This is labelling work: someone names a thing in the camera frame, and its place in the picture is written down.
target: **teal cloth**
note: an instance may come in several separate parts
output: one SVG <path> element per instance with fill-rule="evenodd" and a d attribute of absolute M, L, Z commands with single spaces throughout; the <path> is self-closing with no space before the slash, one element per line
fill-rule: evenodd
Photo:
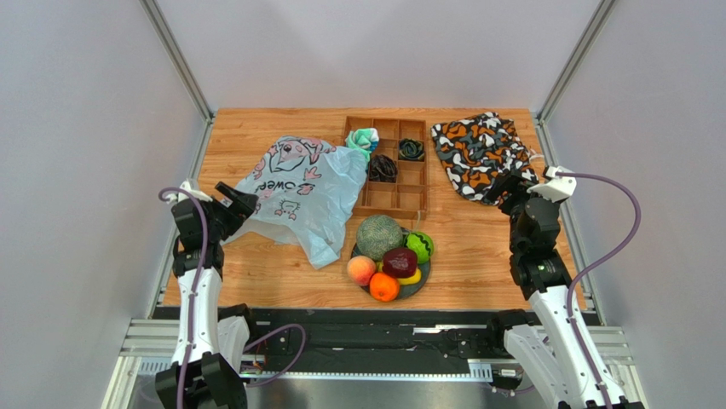
<path fill-rule="evenodd" d="M 378 131 L 374 128 L 351 130 L 348 137 L 345 138 L 345 146 L 363 153 L 366 155 L 366 161 L 370 161 L 371 152 L 376 150 L 378 141 Z"/>

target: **red beet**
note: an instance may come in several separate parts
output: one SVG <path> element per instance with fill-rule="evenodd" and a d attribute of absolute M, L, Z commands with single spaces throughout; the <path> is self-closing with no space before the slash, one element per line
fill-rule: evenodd
<path fill-rule="evenodd" d="M 397 279 L 407 279 L 416 273 L 417 263 L 413 250 L 406 247 L 393 249 L 383 255 L 383 272 Z"/>

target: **melon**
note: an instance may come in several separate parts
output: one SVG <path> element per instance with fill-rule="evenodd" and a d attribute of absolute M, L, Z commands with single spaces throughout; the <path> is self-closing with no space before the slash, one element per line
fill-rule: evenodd
<path fill-rule="evenodd" d="M 413 250 L 418 257 L 418 263 L 428 262 L 434 254 L 434 241 L 426 233 L 413 232 L 406 237 L 406 247 Z"/>
<path fill-rule="evenodd" d="M 358 242 L 360 253 L 379 262 L 387 251 L 401 247 L 403 232 L 392 217 L 375 215 L 360 224 L 355 240 Z"/>

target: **divided wooden organizer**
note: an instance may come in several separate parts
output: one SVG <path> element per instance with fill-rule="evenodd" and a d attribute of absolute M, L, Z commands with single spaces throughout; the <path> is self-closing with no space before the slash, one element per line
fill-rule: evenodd
<path fill-rule="evenodd" d="M 398 169 L 395 183 L 367 181 L 360 190 L 358 201 L 353 208 L 356 216 L 388 215 L 399 219 L 426 218 L 428 207 L 429 176 L 427 163 L 430 152 L 426 136 L 425 121 L 389 118 L 346 117 L 343 138 L 351 130 L 375 128 L 380 142 L 372 158 L 385 155 L 394 160 Z M 399 142 L 413 139 L 423 143 L 423 161 L 399 159 Z"/>

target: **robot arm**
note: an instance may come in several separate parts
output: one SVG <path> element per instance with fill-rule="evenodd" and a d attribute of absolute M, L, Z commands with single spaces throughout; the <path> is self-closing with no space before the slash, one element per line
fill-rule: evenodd
<path fill-rule="evenodd" d="M 177 407 L 178 390 L 183 391 L 184 407 L 246 407 L 245 384 L 237 372 L 250 331 L 244 317 L 232 316 L 217 322 L 217 302 L 224 264 L 221 242 L 236 233 L 254 213 L 257 196 L 238 192 L 222 182 L 216 185 L 223 195 L 219 201 L 200 192 L 193 181 L 185 181 L 181 189 L 199 201 L 203 212 L 200 214 L 185 193 L 165 196 L 173 204 L 171 213 L 179 230 L 172 269 L 179 283 L 181 311 L 172 367 L 157 374 L 157 394 L 165 408 Z M 207 226 L 206 247 L 202 218 Z M 204 248 L 203 269 L 197 277 Z M 191 354 L 180 388 L 183 361 L 190 344 Z"/>
<path fill-rule="evenodd" d="M 572 195 L 577 182 L 572 177 L 557 176 L 558 172 L 569 171 L 548 167 L 544 175 L 549 180 L 539 185 L 512 172 L 498 179 L 487 197 L 492 201 L 504 198 L 499 209 L 510 216 L 512 278 L 542 322 L 554 354 L 539 339 L 522 310 L 504 311 L 490 322 L 494 339 L 498 340 L 499 350 L 505 350 L 522 365 L 548 407 L 604 408 L 604 391 L 615 408 L 642 408 L 640 403 L 627 401 L 608 373 L 579 309 L 574 308 L 573 316 L 568 316 L 571 279 L 555 244 L 560 233 L 560 203 Z M 572 319 L 595 362 L 601 383 L 595 379 L 573 332 Z"/>

